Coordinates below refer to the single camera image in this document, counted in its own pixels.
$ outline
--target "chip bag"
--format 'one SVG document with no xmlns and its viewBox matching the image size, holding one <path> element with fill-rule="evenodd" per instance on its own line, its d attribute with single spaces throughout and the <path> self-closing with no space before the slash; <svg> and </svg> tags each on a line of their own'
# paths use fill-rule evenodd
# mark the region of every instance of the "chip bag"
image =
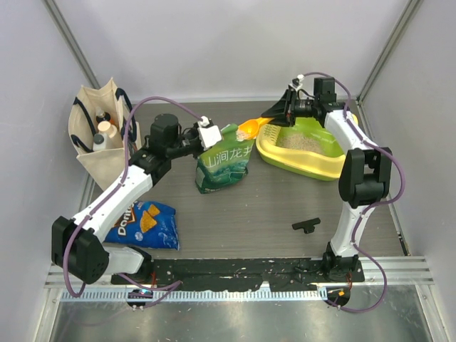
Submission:
<svg viewBox="0 0 456 342">
<path fill-rule="evenodd" d="M 222 136 L 222 141 L 198 158 L 195 183 L 202 194 L 236 184 L 249 173 L 247 163 L 255 140 L 247 140 L 235 124 L 223 128 Z"/>
<path fill-rule="evenodd" d="M 179 250 L 176 210 L 158 202 L 135 202 L 109 231 L 105 242 Z"/>
</svg>

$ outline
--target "robotic arm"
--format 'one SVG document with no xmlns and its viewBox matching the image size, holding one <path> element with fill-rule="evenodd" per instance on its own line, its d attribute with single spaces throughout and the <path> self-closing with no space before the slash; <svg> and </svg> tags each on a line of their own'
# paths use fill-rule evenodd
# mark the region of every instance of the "robotic arm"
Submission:
<svg viewBox="0 0 456 342">
<path fill-rule="evenodd" d="M 152 273 L 151 256 L 141 249 L 130 247 L 103 247 L 102 242 L 119 217 L 131 204 L 152 189 L 171 169 L 171 161 L 185 155 L 198 157 L 222 139 L 219 128 L 206 117 L 182 132 L 177 118 L 161 114 L 150 126 L 146 144 L 129 160 L 128 176 L 122 175 L 89 207 L 72 219 L 59 217 L 52 226 L 52 261 L 63 266 L 64 252 L 76 227 L 82 226 L 71 246 L 68 258 L 69 273 L 87 284 L 102 275 L 129 274 L 134 279 L 145 279 Z M 102 204 L 95 214 L 94 207 Z"/>
<path fill-rule="evenodd" d="M 303 90 L 303 80 L 303 75 L 293 79 L 282 98 L 261 116 L 272 118 L 269 123 L 280 126 L 293 126 L 300 117 L 315 118 L 333 134 L 346 154 L 338 184 L 342 215 L 322 264 L 324 274 L 343 276 L 356 268 L 358 251 L 353 243 L 359 245 L 366 221 L 374 210 L 368 207 L 388 194 L 391 160 L 374 149 L 377 145 L 355 124 L 351 113 L 344 117 L 345 103 L 336 99 L 334 78 L 315 78 L 313 96 Z M 307 95 L 306 99 L 300 99 L 301 92 Z M 382 150 L 390 153 L 387 147 Z"/>
</svg>

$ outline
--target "gray wood surface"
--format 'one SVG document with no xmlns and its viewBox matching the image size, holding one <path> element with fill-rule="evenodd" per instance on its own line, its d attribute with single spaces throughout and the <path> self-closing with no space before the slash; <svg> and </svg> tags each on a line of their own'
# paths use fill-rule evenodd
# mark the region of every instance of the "gray wood surface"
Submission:
<svg viewBox="0 0 456 342">
<path fill-rule="evenodd" d="M 269 102 L 190 103 L 196 113 L 219 126 L 257 118 Z M 144 105 L 137 113 L 141 135 L 149 134 L 154 117 L 173 113 L 182 126 L 195 122 L 168 104 Z M 149 250 L 155 258 L 319 257 L 334 235 L 342 210 L 338 183 L 314 180 L 264 162 L 254 147 L 249 174 L 230 188 L 201 195 L 195 186 L 196 161 L 184 157 L 142 200 L 177 210 L 180 251 Z M 100 194 L 97 189 L 94 198 Z M 295 222 L 321 218 L 313 234 L 294 231 Z M 388 207 L 371 215 L 361 247 L 374 256 L 403 255 Z"/>
</svg>

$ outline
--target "blue doritos bag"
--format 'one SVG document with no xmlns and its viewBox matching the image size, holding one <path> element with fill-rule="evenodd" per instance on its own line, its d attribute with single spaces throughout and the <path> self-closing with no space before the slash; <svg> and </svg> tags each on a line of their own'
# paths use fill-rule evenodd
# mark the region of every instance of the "blue doritos bag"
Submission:
<svg viewBox="0 0 456 342">
<path fill-rule="evenodd" d="M 179 250 L 176 210 L 158 202 L 135 202 L 109 231 L 105 242 Z"/>
</svg>

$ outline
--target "bottle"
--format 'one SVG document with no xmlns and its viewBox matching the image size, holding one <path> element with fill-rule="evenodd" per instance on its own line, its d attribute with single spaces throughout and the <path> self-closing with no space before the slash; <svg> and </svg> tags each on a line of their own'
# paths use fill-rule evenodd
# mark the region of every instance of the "bottle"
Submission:
<svg viewBox="0 0 456 342">
<path fill-rule="evenodd" d="M 106 133 L 97 133 L 93 136 L 93 152 L 109 150 L 108 135 Z"/>
<path fill-rule="evenodd" d="M 100 134 L 106 134 L 103 137 L 108 141 L 109 148 L 122 147 L 122 137 L 120 136 L 119 131 L 114 125 L 111 125 L 108 121 L 102 121 L 98 124 L 98 132 Z"/>
<path fill-rule="evenodd" d="M 97 123 L 101 123 L 103 121 L 108 121 L 109 123 L 111 123 L 111 125 L 115 126 L 114 119 L 111 117 L 110 113 L 105 112 L 100 107 L 97 107 L 95 113 L 96 113 L 95 119 L 96 119 Z"/>
</svg>

